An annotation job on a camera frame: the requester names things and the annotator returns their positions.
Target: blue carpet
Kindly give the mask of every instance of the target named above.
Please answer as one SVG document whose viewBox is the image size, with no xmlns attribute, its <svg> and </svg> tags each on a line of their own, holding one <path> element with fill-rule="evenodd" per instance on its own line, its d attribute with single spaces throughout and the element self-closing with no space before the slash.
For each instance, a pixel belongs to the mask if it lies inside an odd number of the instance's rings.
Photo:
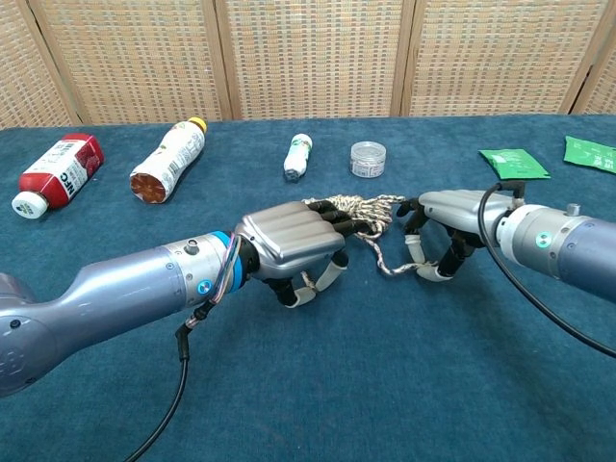
<svg viewBox="0 0 616 462">
<path fill-rule="evenodd" d="M 510 115 L 211 123 L 203 155 L 170 201 L 146 205 L 128 175 L 170 125 L 98 126 L 105 165 L 68 207 L 40 220 L 11 210 L 21 171 L 66 128 L 0 132 L 0 271 L 39 300 L 80 267 L 217 229 L 288 200 L 336 193 L 407 196 L 486 189 L 479 149 L 522 148 L 552 175 L 529 203 L 616 221 L 616 178 L 563 162 L 565 135 L 616 146 L 616 116 Z M 308 171 L 285 183 L 291 137 L 314 141 Z M 387 147 L 384 174 L 348 171 L 357 141 Z M 402 225 L 386 261 L 407 261 Z M 428 258 L 447 235 L 427 225 Z M 329 291 L 288 310 L 258 281 L 227 297 L 191 336 L 184 400 L 150 461 L 606 461 L 616 458 L 616 363 L 568 337 L 510 286 L 485 250 L 432 284 L 377 273 L 348 242 L 349 269 Z M 548 277 L 516 273 L 557 313 L 616 346 L 616 310 Z M 0 400 L 2 460 L 114 461 L 158 423 L 175 390 L 180 313 L 64 361 Z"/>
</svg>

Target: green snack bag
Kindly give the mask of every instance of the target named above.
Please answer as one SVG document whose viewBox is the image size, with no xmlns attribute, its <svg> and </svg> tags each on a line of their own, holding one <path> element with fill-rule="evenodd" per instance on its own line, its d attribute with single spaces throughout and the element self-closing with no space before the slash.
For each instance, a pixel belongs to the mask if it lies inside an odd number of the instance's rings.
<svg viewBox="0 0 616 462">
<path fill-rule="evenodd" d="M 500 149 L 479 151 L 497 172 L 501 180 L 550 178 L 530 154 L 523 149 Z"/>
<path fill-rule="evenodd" d="M 616 167 L 614 166 L 616 149 L 613 147 L 572 137 L 565 137 L 565 140 L 567 141 L 565 162 L 616 173 Z"/>
</svg>

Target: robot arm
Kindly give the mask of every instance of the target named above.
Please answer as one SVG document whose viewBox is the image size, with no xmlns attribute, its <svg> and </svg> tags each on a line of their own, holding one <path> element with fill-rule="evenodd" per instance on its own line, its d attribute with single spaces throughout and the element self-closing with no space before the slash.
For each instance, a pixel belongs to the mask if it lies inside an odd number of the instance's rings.
<svg viewBox="0 0 616 462">
<path fill-rule="evenodd" d="M 438 266 L 418 269 L 431 281 L 451 279 L 476 248 L 485 246 L 478 229 L 484 191 L 427 192 L 399 211 L 414 214 L 405 226 L 411 256 L 423 258 L 420 229 L 429 220 L 443 224 L 451 246 Z M 509 260 L 584 291 L 616 302 L 616 224 L 567 210 L 525 205 L 521 197 L 492 194 L 485 208 L 490 243 Z"/>
<path fill-rule="evenodd" d="M 292 278 L 331 258 L 318 282 L 324 290 L 347 265 L 341 257 L 345 237 L 365 226 L 329 203 L 290 202 L 245 216 L 235 233 L 218 231 L 86 266 L 60 298 L 42 303 L 0 273 L 0 397 L 27 387 L 82 348 L 218 302 L 251 276 L 268 283 L 289 307 L 310 301 L 314 290 L 294 290 Z"/>
</svg>

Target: black cable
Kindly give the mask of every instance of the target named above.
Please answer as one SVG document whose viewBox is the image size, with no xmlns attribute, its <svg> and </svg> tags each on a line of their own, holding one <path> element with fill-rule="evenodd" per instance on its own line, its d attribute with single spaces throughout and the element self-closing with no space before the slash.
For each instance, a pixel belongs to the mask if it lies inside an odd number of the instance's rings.
<svg viewBox="0 0 616 462">
<path fill-rule="evenodd" d="M 515 187 L 519 186 L 517 182 L 515 183 L 511 182 L 511 184 L 514 184 Z M 513 275 L 513 273 L 509 270 L 509 268 L 506 266 L 506 264 L 501 259 L 501 257 L 497 254 L 496 250 L 494 249 L 494 246 L 492 245 L 492 241 L 490 240 L 490 238 L 488 238 L 488 232 L 485 226 L 485 206 L 490 196 L 496 191 L 500 191 L 503 189 L 513 189 L 511 187 L 508 188 L 507 186 L 508 185 L 506 182 L 504 184 L 497 183 L 496 185 L 494 185 L 492 188 L 490 188 L 488 191 L 485 192 L 485 194 L 481 197 L 481 201 L 479 202 L 479 211 L 477 214 L 478 224 L 479 224 L 479 235 L 481 237 L 481 240 L 485 243 L 488 249 L 488 252 L 490 252 L 490 256 L 492 256 L 492 259 L 494 260 L 494 262 L 500 268 L 502 273 L 507 277 L 507 279 L 509 279 L 509 281 L 516 287 L 516 289 L 518 289 L 518 291 L 520 291 L 522 295 L 525 296 L 526 299 L 530 303 L 532 303 L 541 313 L 543 313 L 550 321 L 554 322 L 558 327 L 560 327 L 562 330 L 567 332 L 569 335 L 581 341 L 583 344 L 586 344 L 589 347 L 595 349 L 596 351 L 606 354 L 607 356 L 616 358 L 615 350 L 613 350 L 609 346 L 605 346 L 597 342 L 596 340 L 588 337 L 587 335 L 577 330 L 575 327 L 567 323 L 565 320 L 561 319 L 554 311 L 548 308 L 548 306 L 544 304 L 539 298 L 533 295 L 522 284 L 522 282 L 520 282 L 520 280 L 516 276 Z"/>
<path fill-rule="evenodd" d="M 143 442 L 139 448 L 133 452 L 124 462 L 135 462 L 139 459 L 149 448 L 154 444 L 154 442 L 161 436 L 161 433 L 167 427 L 167 424 L 175 414 L 177 410 L 177 406 L 180 404 L 180 399 L 182 399 L 182 395 L 184 394 L 184 388 L 186 387 L 186 379 L 189 374 L 189 338 L 188 335 L 191 333 L 191 329 L 188 328 L 184 323 L 180 326 L 179 329 L 175 332 L 175 337 L 177 339 L 177 347 L 178 353 L 180 356 L 180 362 L 182 364 L 182 371 L 180 374 L 180 383 L 178 384 L 177 391 L 175 392 L 175 398 L 173 398 L 173 402 L 167 410 L 167 413 L 158 424 L 156 429 L 147 437 L 147 439 Z"/>
</svg>

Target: rope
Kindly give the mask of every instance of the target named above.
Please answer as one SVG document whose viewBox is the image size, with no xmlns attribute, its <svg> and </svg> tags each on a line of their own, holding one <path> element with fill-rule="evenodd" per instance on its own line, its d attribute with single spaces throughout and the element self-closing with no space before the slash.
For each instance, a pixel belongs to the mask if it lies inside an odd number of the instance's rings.
<svg viewBox="0 0 616 462">
<path fill-rule="evenodd" d="M 376 255 L 376 265 L 388 276 L 397 276 L 410 270 L 416 270 L 419 267 L 426 264 L 407 263 L 400 267 L 389 269 L 385 265 L 383 258 L 383 252 L 380 246 L 376 243 L 389 225 L 393 222 L 392 207 L 395 204 L 401 203 L 406 197 L 402 195 L 387 195 L 382 194 L 372 199 L 364 199 L 359 195 L 333 195 L 327 197 L 325 200 L 330 201 L 338 210 L 347 212 L 353 219 L 361 219 L 370 225 L 372 232 L 356 233 L 355 236 L 361 241 L 369 245 Z M 304 202 L 309 204 L 320 199 L 310 198 L 305 199 Z M 304 281 L 306 281 L 307 275 L 302 273 Z"/>
</svg>

